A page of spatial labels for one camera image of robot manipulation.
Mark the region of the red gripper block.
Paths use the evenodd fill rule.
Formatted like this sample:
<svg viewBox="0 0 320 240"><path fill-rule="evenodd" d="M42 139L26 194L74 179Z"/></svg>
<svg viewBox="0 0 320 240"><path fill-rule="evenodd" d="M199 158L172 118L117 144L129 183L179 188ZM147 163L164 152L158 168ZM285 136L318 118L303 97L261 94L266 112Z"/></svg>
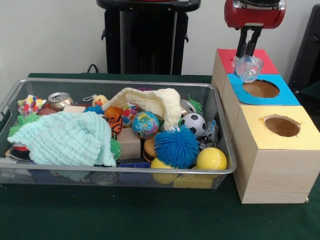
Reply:
<svg viewBox="0 0 320 240"><path fill-rule="evenodd" d="M262 29L275 29L286 13L284 0L227 0L224 4L224 20L228 27L240 29L236 57L253 56ZM252 36L246 42L248 30Z"/></svg>

